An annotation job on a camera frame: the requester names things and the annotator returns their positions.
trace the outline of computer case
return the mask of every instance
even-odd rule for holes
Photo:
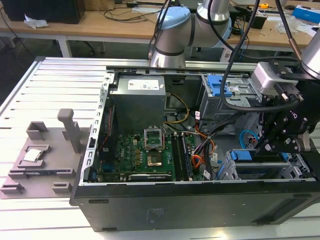
[[[84,0],[2,0],[11,21],[23,21],[25,14],[37,20],[78,24],[85,14]]]

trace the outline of aluminum extrusion table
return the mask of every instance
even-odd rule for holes
[[[60,108],[74,109],[80,127],[89,127],[95,113],[106,66],[147,66],[145,60],[86,58],[38,59],[0,107],[0,186],[24,145],[30,121],[63,127],[56,117]],[[188,67],[222,70],[225,63],[187,62]],[[235,64],[253,70],[255,64]],[[313,134],[320,149],[320,129]],[[313,205],[281,225],[153,231],[94,232],[78,207],[68,198],[0,200],[0,239],[95,240],[313,240],[320,238],[320,204]]]

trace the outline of cable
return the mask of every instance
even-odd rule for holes
[[[208,21],[209,21],[209,24],[210,24],[210,27],[212,28],[213,32],[215,33],[215,35],[219,38],[219,40],[228,48],[230,49],[233,53],[235,52],[235,49],[229,44],[227,43],[224,38],[220,35],[220,33],[217,31],[212,19],[211,19],[211,12],[210,12],[210,9],[211,9],[211,6],[212,6],[212,3],[213,3],[213,0],[210,0],[209,4],[208,4]],[[253,57],[253,56],[249,56],[249,55],[245,55],[245,54],[242,54],[241,52],[237,52],[236,55],[240,55],[240,56],[243,56],[247,59],[254,59],[254,60],[273,60],[273,59],[286,59],[286,60],[290,60],[290,61],[297,61],[296,58],[294,57],[289,57],[289,56],[267,56],[267,57]]]
[[[239,143],[240,143],[240,145],[241,145],[241,147],[242,147],[243,149],[246,149],[246,146],[245,146],[245,144],[244,144],[244,134],[245,134],[245,133],[252,134],[256,140],[259,139],[258,135],[255,134],[253,131],[243,130],[243,131],[240,133],[240,135],[239,135]]]
[[[298,44],[297,44],[296,40],[294,39],[294,37],[291,34],[291,31],[290,31],[289,25],[287,23],[287,19],[286,19],[285,13],[284,13],[284,11],[282,9],[280,0],[275,0],[275,4],[276,4],[276,6],[278,8],[278,11],[279,11],[279,14],[280,14],[280,17],[281,17],[285,32],[286,32],[286,34],[288,36],[289,43],[290,43],[290,45],[292,47],[292,50],[295,53],[295,55],[297,56],[297,58],[301,61],[302,60],[301,51],[300,51],[300,49],[298,47]]]
[[[256,0],[255,1],[255,5],[252,11],[252,16],[255,16],[257,13],[257,9],[259,7],[259,3],[260,0]],[[242,46],[242,44],[244,43],[246,36],[248,35],[248,32],[252,26],[252,23],[254,21],[254,17],[250,17],[250,20],[248,22],[248,26],[244,31],[243,36],[241,37],[239,44],[236,46],[234,54],[231,56],[231,59],[229,61],[229,64],[224,72],[222,81],[221,81],[221,86],[220,86],[220,96],[221,96],[221,100],[222,103],[232,109],[232,110],[236,110],[239,112],[244,112],[244,113],[272,113],[272,112],[281,112],[284,110],[291,110],[296,108],[299,105],[299,100],[298,99],[294,99],[292,102],[287,103],[287,104],[283,104],[283,105],[279,105],[279,106],[267,106],[267,107],[245,107],[245,106],[236,106],[236,105],[232,105],[230,103],[227,102],[226,96],[225,96],[225,84],[228,78],[228,74],[232,68],[232,65],[234,64],[235,60],[236,60],[236,56],[238,54],[238,52],[240,51],[240,48]]]
[[[282,20],[282,23],[283,23],[283,26],[284,26],[284,29],[285,29],[285,32],[286,32],[288,38],[289,39],[293,39],[294,37],[291,34],[291,31],[290,31],[290,28],[289,28],[289,25],[288,25],[288,22],[287,22],[285,13],[284,13],[284,11],[282,9],[280,1],[279,0],[275,0],[275,4],[276,4],[276,7],[278,8],[279,15],[281,17],[281,20]]]
[[[166,125],[169,129],[171,129],[172,131],[174,131],[174,132],[185,133],[185,134],[200,135],[199,133],[193,132],[193,131],[181,131],[181,130],[178,130],[178,129],[176,129],[175,127],[171,126],[171,125],[168,124],[168,123],[165,123],[165,125]]]
[[[149,41],[149,44],[148,44],[148,48],[147,48],[147,52],[146,52],[146,59],[148,60],[149,59],[149,52],[150,52],[150,48],[151,48],[151,43],[152,41],[154,40],[154,44],[153,44],[153,48],[151,50],[151,52],[153,52],[154,50],[154,47],[156,46],[157,42],[158,42],[158,39],[159,39],[159,35],[157,35],[157,33],[159,32],[159,30],[161,30],[162,28],[162,25],[165,21],[165,18],[166,18],[166,15],[167,15],[167,12],[168,12],[168,9],[170,7],[170,4],[171,4],[171,1],[172,0],[165,0],[164,4],[162,5],[161,7],[161,10],[160,10],[160,13],[158,15],[158,18],[157,18],[157,21],[156,21],[156,24],[155,24],[155,28],[154,28],[154,32],[153,32],[153,35],[152,35],[152,38],[150,39]]]
[[[208,144],[209,140],[217,134],[217,132],[222,131],[226,126],[233,124],[243,114],[244,114],[243,112],[236,112],[233,115],[231,115],[230,117],[228,117],[227,119],[225,119],[222,122],[220,122],[219,124],[217,124],[214,127],[214,129],[210,132],[207,139],[194,150],[194,153],[199,154],[204,149],[204,147]]]
[[[17,34],[12,30],[12,28],[9,26],[9,24],[7,23],[7,21],[5,20],[5,17],[2,13],[2,10],[4,9],[4,7],[1,7],[0,9],[0,14],[2,17],[2,20],[4,21],[5,25],[10,29],[10,31],[15,35],[15,37],[19,40],[19,42],[23,45],[23,47],[25,48],[25,50],[27,51],[27,53],[33,58],[35,59],[35,57],[33,56],[33,54],[29,51],[29,49],[26,47],[26,45],[21,41],[21,39],[17,36]]]
[[[164,124],[180,124],[180,123],[184,123],[189,117],[190,109],[188,108],[187,104],[178,95],[176,95],[174,93],[170,93],[170,95],[176,97],[185,106],[186,115],[181,120],[178,120],[178,121],[164,121],[163,123]]]
[[[159,23],[160,23],[160,16],[162,15],[162,12],[166,6],[166,4],[168,3],[168,0],[165,0],[165,2],[163,3],[161,9],[160,9],[160,13],[157,17],[157,20],[156,20],[156,24],[155,24],[155,27],[154,27],[154,31],[153,31],[153,35],[149,41],[149,44],[148,44],[148,48],[147,48],[147,51],[146,51],[146,59],[148,60],[149,59],[149,51],[150,51],[150,47],[151,47],[151,43],[152,41],[156,38],[156,34],[158,33],[159,31]]]
[[[113,18],[113,17],[108,17],[108,16],[106,16],[106,13],[109,13],[109,11],[105,11],[104,12],[104,17],[106,18],[106,19],[110,19],[110,20],[114,20],[114,21],[119,21],[119,22],[130,22],[130,21],[132,21],[132,20],[136,20],[136,19],[139,19],[139,18],[141,18],[141,17],[144,17],[144,16],[147,16],[147,15],[150,15],[150,14],[156,14],[156,13],[159,13],[159,11],[156,11],[156,12],[149,12],[149,13],[146,13],[146,14],[141,14],[140,16],[134,16],[134,17],[130,17],[130,18],[125,18],[125,19],[116,19],[116,18]]]
[[[207,138],[208,138],[207,135],[205,135],[204,133],[200,132],[200,130],[199,130],[199,128],[198,128],[197,122],[195,122],[194,129],[195,129],[195,131],[196,131],[198,134],[200,134],[204,139],[207,139]],[[215,143],[214,143],[214,141],[212,141],[212,139],[210,139],[210,143],[211,143],[211,145],[212,145],[212,151],[209,153],[209,155],[211,155],[211,154],[214,153],[215,147],[216,147],[216,146],[215,146]]]
[[[107,135],[106,135],[106,137],[105,137],[105,139],[104,139],[103,143],[102,143],[102,144],[101,144],[101,146],[99,147],[99,151],[104,147],[104,145],[105,145],[105,143],[106,143],[106,141],[107,141],[108,137],[110,136],[110,131],[111,131],[111,129],[110,129],[110,126],[111,126],[111,114],[112,114],[112,107],[110,107],[110,109],[109,109],[109,117],[108,117],[108,133],[107,133]]]

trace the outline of blue plastic clip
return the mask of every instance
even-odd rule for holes
[[[222,76],[208,75],[208,84],[212,89],[212,95],[214,97],[220,97],[221,82],[222,82]],[[224,95],[226,97],[231,97],[233,95],[232,92],[229,90],[227,84],[225,84],[224,86]]]

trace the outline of black cable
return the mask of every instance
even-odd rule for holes
[[[150,51],[150,47],[151,47],[151,43],[152,41],[154,40],[154,38],[156,37],[156,34],[158,33],[158,30],[159,30],[159,22],[160,22],[160,16],[162,15],[162,12],[166,6],[166,3],[168,2],[168,0],[165,0],[161,9],[160,9],[160,13],[159,13],[159,16],[156,20],[156,24],[154,26],[154,31],[153,31],[153,35],[149,41],[149,44],[148,44],[148,48],[147,48],[147,51],[146,51],[146,59],[148,60],[149,59],[149,51]]]
[[[212,3],[213,3],[213,0],[210,0],[209,4],[208,4],[208,21],[209,21],[209,24],[210,24],[210,27],[212,28],[213,32],[215,33],[215,35],[218,37],[218,39],[228,48],[230,49],[233,53],[235,52],[235,49],[229,44],[227,43],[224,38],[220,35],[220,33],[217,31],[212,19],[211,19],[211,13],[210,13],[210,9],[211,9],[211,6],[212,6]],[[251,19],[255,19],[254,18],[254,14],[252,13],[251,14]],[[249,56],[249,55],[245,55],[241,52],[237,52],[236,53],[237,55],[240,55],[244,58],[247,58],[247,59],[254,59],[254,60],[264,60],[264,61],[267,61],[267,60],[273,60],[273,59],[282,59],[282,60],[290,60],[290,61],[298,61],[296,58],[294,57],[289,57],[289,56],[266,56],[266,57],[255,57],[255,56]]]
[[[10,31],[15,35],[15,37],[19,40],[19,42],[23,45],[23,47],[25,48],[25,50],[28,52],[28,54],[33,58],[35,59],[35,57],[33,56],[33,54],[29,51],[29,49],[26,47],[26,45],[23,43],[23,41],[21,41],[20,37],[17,36],[17,34],[12,30],[12,28],[9,26],[9,24],[7,23],[7,21],[5,20],[5,17],[2,13],[2,10],[4,9],[4,7],[1,7],[0,9],[0,14],[1,14],[1,17],[5,23],[5,25],[10,29]]]
[[[231,115],[230,117],[226,118],[225,120],[221,121],[220,123],[218,123],[213,129],[212,131],[209,133],[209,137],[207,139],[205,139],[205,141],[203,143],[201,143],[201,145],[199,146],[199,148],[197,148],[195,154],[199,154],[201,153],[202,149],[204,149],[204,147],[206,145],[208,145],[210,143],[210,139],[217,134],[218,132],[221,132],[225,127],[234,124],[236,122],[236,120],[238,120],[239,117],[241,117],[244,113],[243,112],[236,112],[233,115]]]
[[[160,10],[160,13],[159,13],[159,16],[158,16],[156,25],[155,25],[154,33],[153,33],[152,38],[151,38],[151,40],[150,40],[150,42],[149,42],[149,44],[148,44],[148,49],[147,49],[147,53],[146,53],[146,59],[147,59],[147,60],[149,59],[149,51],[150,51],[150,47],[151,47],[151,43],[152,43],[153,39],[154,39],[154,44],[153,44],[153,46],[156,46],[156,44],[157,44],[157,41],[158,41],[158,39],[159,39],[159,38],[158,38],[159,35],[157,35],[157,33],[158,33],[159,30],[161,30],[161,28],[162,28],[162,25],[163,25],[163,23],[164,23],[164,21],[165,21],[165,18],[166,18],[168,9],[169,9],[170,4],[171,4],[171,1],[172,1],[172,0],[165,0],[164,4],[163,4],[163,6],[162,6],[162,8],[161,8],[161,10]]]
[[[244,41],[245,41],[245,39],[246,39],[246,37],[248,35],[248,32],[249,32],[249,30],[250,30],[250,28],[251,28],[251,26],[252,26],[252,24],[254,22],[254,17],[252,17],[252,16],[256,15],[258,7],[259,7],[259,3],[260,3],[260,0],[256,0],[255,1],[255,5],[254,5],[254,8],[252,10],[252,15],[250,17],[250,20],[248,22],[248,26],[245,29],[245,31],[243,33],[243,36],[241,37],[238,45],[236,46],[235,51],[234,51],[233,55],[231,56],[229,64],[228,64],[228,66],[227,66],[227,68],[225,70],[225,73],[223,75],[223,78],[222,78],[222,81],[221,81],[221,86],[220,86],[221,100],[222,100],[223,104],[227,108],[230,108],[232,110],[236,110],[236,111],[239,111],[239,112],[245,112],[245,113],[271,113],[271,112],[281,112],[281,111],[284,111],[284,110],[291,110],[291,109],[296,108],[299,105],[299,100],[298,99],[294,99],[290,103],[279,105],[279,106],[245,107],[245,106],[236,106],[236,105],[232,105],[232,104],[228,103],[227,99],[226,99],[226,96],[225,96],[225,84],[226,84],[226,81],[227,81],[227,78],[228,78],[228,74],[229,74],[229,72],[230,72],[230,70],[232,68],[232,65],[234,64],[234,62],[236,60],[237,54],[240,51],[241,46],[244,43]]]
[[[147,16],[147,15],[150,15],[150,14],[156,14],[156,13],[158,13],[159,11],[156,11],[156,12],[149,12],[149,13],[146,13],[146,14],[141,14],[140,16],[134,16],[134,17],[130,17],[130,18],[126,18],[126,19],[117,19],[117,18],[113,18],[113,17],[108,17],[108,16],[106,16],[106,13],[108,13],[109,11],[105,11],[104,12],[104,17],[106,18],[106,19],[110,19],[110,20],[114,20],[114,21],[120,21],[120,22],[130,22],[130,21],[132,21],[132,20],[136,20],[136,19],[139,19],[139,18],[141,18],[141,17],[144,17],[144,16]]]
[[[286,32],[288,38],[289,39],[293,39],[294,37],[291,34],[291,31],[290,31],[289,25],[287,23],[287,19],[286,19],[284,11],[282,9],[280,1],[279,0],[275,0],[275,4],[276,4],[276,7],[278,8],[279,15],[281,17],[281,20],[282,20],[282,23],[283,23],[283,26],[284,26],[284,29],[285,29],[285,32]]]

